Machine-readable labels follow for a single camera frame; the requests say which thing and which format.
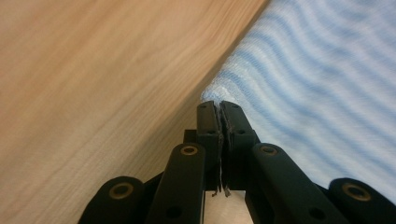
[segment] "towel fold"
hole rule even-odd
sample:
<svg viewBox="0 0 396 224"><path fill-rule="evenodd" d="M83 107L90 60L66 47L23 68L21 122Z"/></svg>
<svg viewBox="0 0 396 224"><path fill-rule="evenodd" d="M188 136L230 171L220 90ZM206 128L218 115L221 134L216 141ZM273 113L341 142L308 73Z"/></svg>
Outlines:
<svg viewBox="0 0 396 224"><path fill-rule="evenodd" d="M202 94L241 105L315 183L396 203L396 2L273 0Z"/></svg>

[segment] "wooden surface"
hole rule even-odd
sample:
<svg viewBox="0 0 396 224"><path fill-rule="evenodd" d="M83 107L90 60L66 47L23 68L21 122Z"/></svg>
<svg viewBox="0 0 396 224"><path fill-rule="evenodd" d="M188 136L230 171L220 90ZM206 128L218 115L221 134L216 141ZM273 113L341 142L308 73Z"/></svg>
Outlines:
<svg viewBox="0 0 396 224"><path fill-rule="evenodd" d="M110 178L147 181L265 0L0 2L0 223L77 223ZM205 223L249 223L243 197Z"/></svg>

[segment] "metal pin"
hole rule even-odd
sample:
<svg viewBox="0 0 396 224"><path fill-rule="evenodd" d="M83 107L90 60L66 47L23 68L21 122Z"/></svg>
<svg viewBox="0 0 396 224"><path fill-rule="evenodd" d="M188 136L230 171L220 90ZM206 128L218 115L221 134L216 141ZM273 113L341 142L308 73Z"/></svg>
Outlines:
<svg viewBox="0 0 396 224"><path fill-rule="evenodd" d="M358 185L351 184L351 183L345 183L342 188L343 188L343 192L346 195L348 195L349 197L351 197L355 200L358 200L361 202L368 202L371 200L370 193L366 189L364 189Z"/></svg>
<svg viewBox="0 0 396 224"><path fill-rule="evenodd" d="M268 154L269 156L274 156L275 154L277 154L276 148L273 148L273 147L264 146L264 147L261 147L260 150L262 152Z"/></svg>
<svg viewBox="0 0 396 224"><path fill-rule="evenodd" d="M198 148L193 147L193 146L186 146L186 147L183 147L180 150L180 152L183 155L192 156L192 155L195 155L198 152Z"/></svg>
<svg viewBox="0 0 396 224"><path fill-rule="evenodd" d="M128 182L119 183L110 189L108 195L110 198L120 200L128 197L134 191L134 186Z"/></svg>

